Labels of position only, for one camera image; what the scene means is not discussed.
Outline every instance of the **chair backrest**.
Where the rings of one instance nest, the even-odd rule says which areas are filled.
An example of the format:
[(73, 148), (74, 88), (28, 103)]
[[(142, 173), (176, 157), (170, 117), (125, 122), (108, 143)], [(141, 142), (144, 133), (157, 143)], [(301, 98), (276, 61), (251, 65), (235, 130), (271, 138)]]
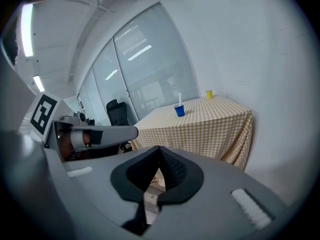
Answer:
[(127, 118), (127, 105), (125, 102), (118, 103), (116, 99), (111, 100), (106, 105), (106, 112), (112, 126), (129, 125)]

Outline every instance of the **table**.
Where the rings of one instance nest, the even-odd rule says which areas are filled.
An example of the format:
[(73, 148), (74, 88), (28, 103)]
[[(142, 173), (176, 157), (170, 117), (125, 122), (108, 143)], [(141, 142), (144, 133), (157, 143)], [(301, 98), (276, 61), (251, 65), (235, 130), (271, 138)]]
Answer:
[[(136, 123), (139, 135), (131, 141), (133, 150), (168, 146), (226, 161), (244, 170), (252, 134), (252, 113), (243, 105), (214, 95), (184, 102), (185, 116), (174, 106), (158, 107)], [(160, 171), (158, 183), (165, 185)]]

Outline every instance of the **wooden floor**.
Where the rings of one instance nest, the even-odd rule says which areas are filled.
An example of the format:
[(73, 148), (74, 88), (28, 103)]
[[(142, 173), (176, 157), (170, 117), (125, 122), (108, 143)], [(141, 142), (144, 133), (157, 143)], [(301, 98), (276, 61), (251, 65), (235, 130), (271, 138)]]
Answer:
[(144, 193), (144, 209), (147, 224), (153, 224), (157, 218), (159, 214), (157, 199), (165, 191), (166, 188), (164, 186), (160, 186), (157, 182), (152, 182)]

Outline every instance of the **fluorescent light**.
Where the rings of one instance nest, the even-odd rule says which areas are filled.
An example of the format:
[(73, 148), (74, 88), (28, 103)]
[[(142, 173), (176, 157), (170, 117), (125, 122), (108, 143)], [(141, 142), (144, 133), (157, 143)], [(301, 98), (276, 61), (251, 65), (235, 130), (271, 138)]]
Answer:
[(108, 75), (108, 77), (107, 77), (105, 80), (108, 80), (110, 77), (112, 77), (112, 76), (113, 76), (115, 73), (117, 73), (117, 72), (118, 72), (118, 69), (112, 71), (111, 74)]
[(150, 49), (151, 47), (152, 47), (151, 45), (148, 45), (148, 46), (144, 47), (142, 50), (138, 51), (135, 55), (133, 55), (130, 58), (128, 58), (128, 61), (132, 61), (135, 57), (139, 56), (140, 54), (142, 54), (146, 50)]
[(45, 90), (45, 88), (43, 87), (43, 85), (42, 85), (42, 83), (41, 83), (41, 80), (40, 80), (39, 75), (38, 75), (38, 74), (35, 75), (35, 76), (33, 77), (33, 79), (34, 79), (34, 81), (35, 81), (35, 83), (36, 83), (36, 86), (38, 86), (39, 91), (40, 91), (40, 92), (43, 92), (43, 91)]
[(21, 16), (21, 35), (24, 54), (26, 57), (34, 55), (31, 44), (31, 18), (34, 5), (27, 4), (22, 8)]

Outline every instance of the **blue cup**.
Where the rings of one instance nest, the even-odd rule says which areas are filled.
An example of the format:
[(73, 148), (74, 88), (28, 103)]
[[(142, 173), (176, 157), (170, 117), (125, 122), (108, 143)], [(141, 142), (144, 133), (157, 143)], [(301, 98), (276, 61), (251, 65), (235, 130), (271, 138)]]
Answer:
[(176, 105), (174, 106), (174, 109), (178, 117), (183, 117), (185, 115), (184, 105), (181, 105), (181, 106)]

